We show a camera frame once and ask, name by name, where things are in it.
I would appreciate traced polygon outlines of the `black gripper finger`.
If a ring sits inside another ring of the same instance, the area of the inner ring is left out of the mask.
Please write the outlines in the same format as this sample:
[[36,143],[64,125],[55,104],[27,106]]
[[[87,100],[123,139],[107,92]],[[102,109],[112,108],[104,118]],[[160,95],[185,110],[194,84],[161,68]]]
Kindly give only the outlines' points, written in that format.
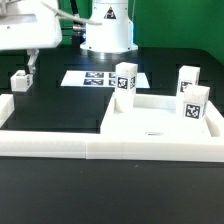
[[28,49],[27,56],[29,57],[27,65],[25,66],[25,72],[27,74],[34,74],[36,72],[35,63],[38,58],[38,49]]

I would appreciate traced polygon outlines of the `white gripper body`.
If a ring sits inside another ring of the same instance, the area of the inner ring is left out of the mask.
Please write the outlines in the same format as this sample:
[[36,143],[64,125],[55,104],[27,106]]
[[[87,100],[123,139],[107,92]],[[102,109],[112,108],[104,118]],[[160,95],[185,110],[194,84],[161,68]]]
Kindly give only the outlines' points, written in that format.
[[0,50],[55,48],[58,0],[0,0]]

